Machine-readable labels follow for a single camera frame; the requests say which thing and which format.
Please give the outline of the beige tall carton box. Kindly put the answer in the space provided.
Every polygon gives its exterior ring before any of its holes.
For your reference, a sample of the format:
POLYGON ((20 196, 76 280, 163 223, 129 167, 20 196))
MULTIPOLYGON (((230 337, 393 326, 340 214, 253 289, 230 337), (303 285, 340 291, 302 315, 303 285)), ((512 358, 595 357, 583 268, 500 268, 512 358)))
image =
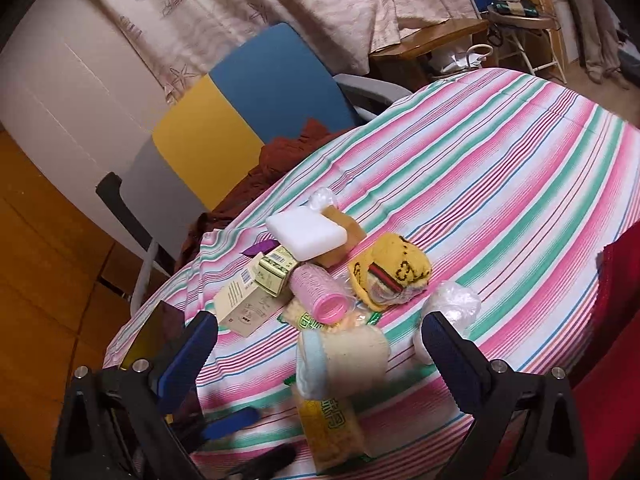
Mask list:
POLYGON ((258 252, 214 297, 218 324, 243 338, 258 330, 292 299, 288 289, 273 297, 256 282, 258 261, 263 255, 258 252))

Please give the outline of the yellow-label rice snack bag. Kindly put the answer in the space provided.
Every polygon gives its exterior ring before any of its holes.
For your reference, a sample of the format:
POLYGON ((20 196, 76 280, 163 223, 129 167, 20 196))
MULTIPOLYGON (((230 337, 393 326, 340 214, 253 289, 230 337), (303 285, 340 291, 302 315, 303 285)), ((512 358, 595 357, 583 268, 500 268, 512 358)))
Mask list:
POLYGON ((372 456, 348 399, 307 400, 298 391, 296 376, 285 379, 317 474, 369 463, 372 456))

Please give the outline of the green small carton box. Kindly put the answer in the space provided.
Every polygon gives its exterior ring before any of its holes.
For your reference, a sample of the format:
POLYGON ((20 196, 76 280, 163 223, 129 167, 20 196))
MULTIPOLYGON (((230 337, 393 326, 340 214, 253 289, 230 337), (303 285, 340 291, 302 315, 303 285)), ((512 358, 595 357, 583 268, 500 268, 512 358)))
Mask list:
POLYGON ((256 283, 269 295, 277 297, 288 284, 288 279, 299 261, 282 245, 274 248, 258 260, 255 270, 256 283))

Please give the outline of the purple snack packet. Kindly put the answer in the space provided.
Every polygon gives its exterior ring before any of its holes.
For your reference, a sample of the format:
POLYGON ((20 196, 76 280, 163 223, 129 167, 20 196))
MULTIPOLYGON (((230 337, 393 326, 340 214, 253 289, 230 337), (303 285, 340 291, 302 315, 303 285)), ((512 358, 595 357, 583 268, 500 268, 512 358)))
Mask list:
POLYGON ((262 240, 261 242, 254 243, 249 248, 242 251, 247 258, 254 258, 258 254, 268 254, 274 248, 277 248, 280 243, 277 240, 262 240))

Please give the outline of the beige blue sock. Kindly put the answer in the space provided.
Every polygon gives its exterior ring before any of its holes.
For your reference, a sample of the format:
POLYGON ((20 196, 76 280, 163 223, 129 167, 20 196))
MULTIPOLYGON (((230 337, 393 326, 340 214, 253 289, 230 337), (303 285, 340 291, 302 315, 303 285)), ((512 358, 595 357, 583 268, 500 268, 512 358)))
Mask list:
POLYGON ((335 333, 302 330, 297 339, 295 383, 306 400, 343 399, 384 382, 390 344, 375 326, 335 333))

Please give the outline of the yellow patterned sock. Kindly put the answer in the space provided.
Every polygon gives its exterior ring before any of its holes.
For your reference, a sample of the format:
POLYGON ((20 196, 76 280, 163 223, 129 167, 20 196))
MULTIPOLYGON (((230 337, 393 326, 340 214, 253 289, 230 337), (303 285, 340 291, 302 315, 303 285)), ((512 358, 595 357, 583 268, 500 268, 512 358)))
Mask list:
POLYGON ((379 236, 347 267, 352 290, 374 312, 384 312, 421 295, 433 271, 426 253, 396 233, 379 236))

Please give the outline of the pink hair roller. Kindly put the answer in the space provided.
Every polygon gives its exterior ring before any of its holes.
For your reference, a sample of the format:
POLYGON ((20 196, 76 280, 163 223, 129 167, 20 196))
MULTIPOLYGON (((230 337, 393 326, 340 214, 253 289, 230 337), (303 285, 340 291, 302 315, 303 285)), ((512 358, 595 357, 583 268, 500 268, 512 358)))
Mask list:
POLYGON ((288 279, 288 286, 313 316, 327 315, 334 309, 354 304, 354 298, 344 285, 334 280, 325 268, 312 263, 296 266, 288 279))

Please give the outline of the white soap bar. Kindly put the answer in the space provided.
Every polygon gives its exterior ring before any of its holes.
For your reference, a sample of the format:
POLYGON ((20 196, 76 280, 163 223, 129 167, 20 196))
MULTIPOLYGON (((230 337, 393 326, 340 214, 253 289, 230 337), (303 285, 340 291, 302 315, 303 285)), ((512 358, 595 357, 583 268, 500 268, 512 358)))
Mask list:
POLYGON ((266 219, 269 233, 299 262, 309 261, 347 242, 347 231, 306 206, 266 219))

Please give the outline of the small clear plastic ball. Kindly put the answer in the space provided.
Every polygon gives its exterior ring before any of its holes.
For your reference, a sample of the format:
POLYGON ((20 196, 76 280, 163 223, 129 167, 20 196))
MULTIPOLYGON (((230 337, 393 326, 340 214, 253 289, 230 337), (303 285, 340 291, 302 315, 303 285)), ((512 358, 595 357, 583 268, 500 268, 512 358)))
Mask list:
POLYGON ((309 196, 307 207, 310 210, 322 212, 329 207, 338 209, 340 208, 340 204, 338 203, 335 193, 330 188, 317 188, 311 193, 311 196, 309 196))

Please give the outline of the gold storage box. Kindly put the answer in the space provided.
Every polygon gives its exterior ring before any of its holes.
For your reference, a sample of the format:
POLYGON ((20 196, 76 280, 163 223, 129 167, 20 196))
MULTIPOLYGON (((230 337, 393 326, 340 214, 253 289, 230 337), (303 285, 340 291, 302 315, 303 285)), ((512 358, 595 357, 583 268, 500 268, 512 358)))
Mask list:
MULTIPOLYGON (((138 331, 134 341, 120 362, 123 370, 129 368, 138 359, 155 359, 171 341, 179 338, 184 330, 184 313, 166 301, 160 301, 138 331)), ((166 416, 168 422, 186 422, 187 420, 203 420, 203 413, 192 385, 178 408, 166 416)))

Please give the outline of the striped pink green tablecloth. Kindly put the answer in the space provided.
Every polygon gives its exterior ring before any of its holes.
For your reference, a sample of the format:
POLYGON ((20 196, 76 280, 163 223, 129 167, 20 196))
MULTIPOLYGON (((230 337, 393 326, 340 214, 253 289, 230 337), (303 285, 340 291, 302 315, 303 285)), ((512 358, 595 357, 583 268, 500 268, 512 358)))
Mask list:
POLYGON ((248 338, 222 330, 196 390, 205 416, 260 408, 253 427, 192 455, 207 478, 276 445, 300 444, 282 479, 433 478, 472 419, 412 336, 424 298, 442 281, 480 295, 471 326, 488 359, 514 370, 569 370, 591 335, 597 258, 639 221, 639 129, 584 96, 503 68, 437 81, 345 133, 290 171, 228 228, 203 238, 178 271, 124 325, 105 367, 122 362, 160 300, 191 321, 269 233, 265 220, 327 186, 368 238, 397 233, 423 250, 425 294, 382 314, 390 343, 386 383, 352 400, 372 456, 344 474, 318 476, 290 387, 297 330, 275 316, 248 338))

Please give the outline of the brown garment on chair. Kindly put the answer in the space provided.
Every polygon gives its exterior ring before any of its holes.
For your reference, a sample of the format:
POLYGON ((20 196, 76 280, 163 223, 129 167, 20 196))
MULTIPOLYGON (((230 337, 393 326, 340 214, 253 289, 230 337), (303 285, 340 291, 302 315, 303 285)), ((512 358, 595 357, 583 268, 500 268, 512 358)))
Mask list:
POLYGON ((309 118, 296 139, 277 136, 260 150, 258 164, 211 211, 203 212, 190 226, 175 263, 177 272, 191 262, 200 251, 205 233, 223 230, 240 213, 294 169, 309 155, 329 142, 348 133, 350 128, 329 132, 317 119, 309 118))

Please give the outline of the wooden side table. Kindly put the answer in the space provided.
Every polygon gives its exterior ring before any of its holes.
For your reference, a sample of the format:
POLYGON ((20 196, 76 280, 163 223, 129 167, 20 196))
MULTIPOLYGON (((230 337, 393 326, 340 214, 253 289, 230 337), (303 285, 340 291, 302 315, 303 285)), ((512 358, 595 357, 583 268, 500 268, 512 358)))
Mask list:
POLYGON ((420 58, 433 51, 450 47, 456 41, 469 38, 474 42, 487 39, 489 22, 478 18, 454 18, 413 32, 399 44, 369 55, 370 76, 416 91, 429 84, 430 76, 420 58))

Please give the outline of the pink patterned curtain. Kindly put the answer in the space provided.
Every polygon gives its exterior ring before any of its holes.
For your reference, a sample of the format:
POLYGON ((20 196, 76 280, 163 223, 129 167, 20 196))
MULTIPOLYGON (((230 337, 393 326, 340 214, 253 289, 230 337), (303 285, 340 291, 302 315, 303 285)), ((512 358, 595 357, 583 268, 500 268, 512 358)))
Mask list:
POLYGON ((369 55, 450 18, 471 0, 98 0, 177 103, 198 78, 269 26, 285 23, 331 73, 365 75, 369 55))

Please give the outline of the blue folding chair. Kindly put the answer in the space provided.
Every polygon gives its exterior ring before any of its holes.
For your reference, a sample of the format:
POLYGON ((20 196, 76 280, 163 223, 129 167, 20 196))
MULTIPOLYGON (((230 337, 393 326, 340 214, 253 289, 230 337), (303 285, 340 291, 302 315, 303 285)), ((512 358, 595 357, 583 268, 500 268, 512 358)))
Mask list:
POLYGON ((540 10, 532 0, 471 0, 476 15, 488 21, 490 29, 511 48, 509 54, 498 56, 506 60, 517 56, 531 75, 544 73, 566 84, 564 67, 556 53, 551 37, 552 30, 558 28, 556 18, 540 10), (544 60, 535 65, 527 53, 525 44, 528 37, 537 37, 544 44, 544 60))

